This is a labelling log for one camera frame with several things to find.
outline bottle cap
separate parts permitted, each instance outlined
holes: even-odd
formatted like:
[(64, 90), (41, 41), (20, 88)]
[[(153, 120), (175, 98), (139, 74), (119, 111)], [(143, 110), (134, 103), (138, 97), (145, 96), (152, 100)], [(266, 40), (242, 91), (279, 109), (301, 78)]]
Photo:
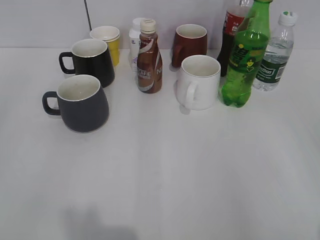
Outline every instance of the bottle cap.
[(140, 32), (140, 23), (142, 20), (144, 20), (146, 18), (144, 17), (137, 17), (135, 19), (132, 20), (132, 28), (138, 32)]
[(279, 24), (284, 26), (294, 26), (296, 25), (298, 15), (293, 11), (284, 11), (279, 17)]
[(144, 34), (153, 34), (156, 32), (156, 21), (153, 19), (143, 19), (140, 23), (141, 32)]

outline yellow cup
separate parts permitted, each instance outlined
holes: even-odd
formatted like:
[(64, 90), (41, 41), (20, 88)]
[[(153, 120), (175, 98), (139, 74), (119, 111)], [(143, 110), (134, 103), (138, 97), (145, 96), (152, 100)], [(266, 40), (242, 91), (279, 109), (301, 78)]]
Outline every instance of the yellow cup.
[(115, 26), (99, 26), (92, 29), (90, 37), (107, 43), (113, 66), (117, 66), (119, 63), (120, 30)]

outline mug rim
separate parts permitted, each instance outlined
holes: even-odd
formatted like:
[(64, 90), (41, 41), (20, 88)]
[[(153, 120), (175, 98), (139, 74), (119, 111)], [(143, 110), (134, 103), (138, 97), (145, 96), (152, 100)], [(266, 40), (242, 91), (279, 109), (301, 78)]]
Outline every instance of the mug rim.
[[(66, 98), (64, 98), (64, 97), (62, 97), (62, 96), (60, 95), (60, 93), (59, 93), (60, 88), (62, 88), (62, 86), (63, 86), (64, 84), (67, 84), (67, 82), (69, 82), (69, 81), (74, 81), (75, 79), (83, 78), (83, 77), (86, 77), (86, 78), (95, 80), (95, 81), (98, 83), (97, 90), (96, 90), (94, 93), (92, 93), (90, 96), (86, 96), (86, 97), (84, 97), (84, 98), (77, 99), (77, 100), (66, 99)], [(98, 78), (96, 78), (95, 76), (92, 76), (92, 75), (88, 75), (88, 74), (79, 74), (79, 75), (71, 76), (71, 77), (68, 77), (67, 79), (65, 79), (65, 80), (58, 86), (58, 89), (57, 89), (57, 91), (56, 91), (56, 94), (57, 94), (57, 96), (58, 96), (60, 99), (62, 99), (62, 100), (64, 100), (64, 101), (67, 101), (67, 102), (81, 102), (81, 101), (84, 101), (84, 100), (89, 99), (89, 98), (91, 98), (92, 96), (96, 95), (97, 92), (100, 90), (100, 88), (101, 88), (101, 83), (100, 83), (100, 81), (99, 81)]]
[[(103, 30), (103, 29), (115, 29), (116, 30), (116, 34), (112, 37), (95, 37), (93, 36), (93, 34), (99, 30)], [(102, 40), (104, 42), (107, 42), (107, 43), (110, 43), (110, 42), (113, 42), (115, 40), (117, 40), (118, 38), (120, 38), (120, 30), (119, 28), (115, 27), (115, 26), (110, 26), (110, 25), (104, 25), (104, 26), (98, 26), (98, 27), (95, 27), (94, 29), (92, 29), (89, 33), (90, 37), (92, 39), (98, 39), (98, 40)]]
[[(181, 35), (181, 34), (178, 32), (178, 29), (181, 28), (181, 27), (184, 27), (184, 26), (197, 26), (197, 27), (200, 27), (200, 28), (204, 29), (205, 34), (203, 34), (202, 36), (197, 36), (197, 37), (187, 37), (187, 36), (183, 36), (183, 35)], [(207, 29), (206, 29), (204, 26), (201, 26), (201, 25), (198, 25), (198, 24), (193, 24), (193, 23), (182, 24), (182, 25), (178, 26), (178, 27), (175, 29), (175, 32), (176, 32), (176, 34), (178, 34), (180, 37), (185, 38), (185, 39), (200, 39), (200, 38), (203, 38), (204, 36), (206, 36), (206, 35), (208, 34), (208, 31), (207, 31)]]
[[(105, 44), (103, 51), (101, 51), (100, 53), (98, 53), (98, 54), (96, 54), (96, 55), (90, 55), (90, 56), (81, 56), (81, 55), (75, 53), (74, 47), (75, 47), (77, 44), (84, 43), (84, 42), (93, 42), (93, 41), (95, 41), (95, 42), (100, 42), (100, 43), (103, 42), (103, 43)], [(94, 57), (96, 57), (96, 56), (99, 56), (100, 54), (103, 54), (107, 49), (108, 49), (108, 45), (107, 45), (107, 43), (106, 43), (105, 41), (102, 41), (102, 40), (97, 39), (97, 38), (87, 38), (87, 39), (83, 39), (83, 40), (80, 40), (80, 41), (75, 42), (75, 43), (72, 45), (72, 47), (71, 47), (71, 53), (72, 53), (73, 55), (79, 57), (79, 58), (94, 58)]]
[[(214, 74), (209, 75), (209, 76), (197, 76), (197, 75), (193, 75), (193, 74), (189, 73), (189, 72), (186, 71), (186, 69), (184, 68), (184, 62), (185, 62), (186, 60), (191, 59), (191, 58), (194, 58), (194, 57), (209, 58), (209, 59), (214, 60), (214, 61), (218, 64), (218, 66), (219, 66), (218, 71), (217, 71), (216, 73), (214, 73)], [(211, 77), (214, 77), (215, 75), (219, 74), (219, 73), (221, 72), (221, 65), (220, 65), (220, 63), (218, 62), (218, 60), (215, 59), (215, 58), (212, 57), (212, 56), (197, 54), (197, 55), (192, 55), (192, 56), (186, 57), (186, 58), (181, 62), (181, 69), (182, 69), (186, 74), (188, 74), (188, 75), (190, 75), (190, 76), (192, 76), (192, 77), (195, 77), (195, 78), (197, 78), (197, 79), (207, 79), (207, 78), (211, 78)]]

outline green bottle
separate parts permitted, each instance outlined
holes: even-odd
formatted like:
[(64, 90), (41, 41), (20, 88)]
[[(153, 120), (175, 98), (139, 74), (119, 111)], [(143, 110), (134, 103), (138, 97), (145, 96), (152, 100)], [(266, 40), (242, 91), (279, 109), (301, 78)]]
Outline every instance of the green bottle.
[(226, 82), (221, 89), (226, 105), (242, 107), (251, 95), (270, 38), (269, 5), (273, 0), (254, 0), (239, 26), (231, 50)]

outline ceramic mug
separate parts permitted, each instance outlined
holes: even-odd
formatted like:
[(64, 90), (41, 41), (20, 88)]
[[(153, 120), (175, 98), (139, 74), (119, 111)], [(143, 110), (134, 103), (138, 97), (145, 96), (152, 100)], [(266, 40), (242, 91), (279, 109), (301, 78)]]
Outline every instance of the ceramic mug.
[(175, 31), (172, 48), (172, 66), (179, 68), (182, 61), (192, 55), (206, 55), (208, 47), (207, 30), (200, 25), (184, 24)]
[(218, 101), (221, 66), (213, 57), (193, 55), (182, 61), (177, 73), (176, 98), (190, 110), (205, 110)]
[[(48, 98), (57, 98), (59, 109), (49, 107)], [(47, 114), (61, 115), (67, 127), (82, 133), (101, 127), (109, 116), (105, 92), (100, 81), (91, 75), (67, 78), (57, 91), (43, 95), (42, 105)]]
[[(67, 69), (63, 58), (71, 57), (74, 69)], [(99, 79), (103, 88), (115, 79), (108, 45), (98, 39), (84, 39), (76, 42), (71, 51), (62, 52), (59, 56), (61, 70), (65, 74), (86, 74)]]

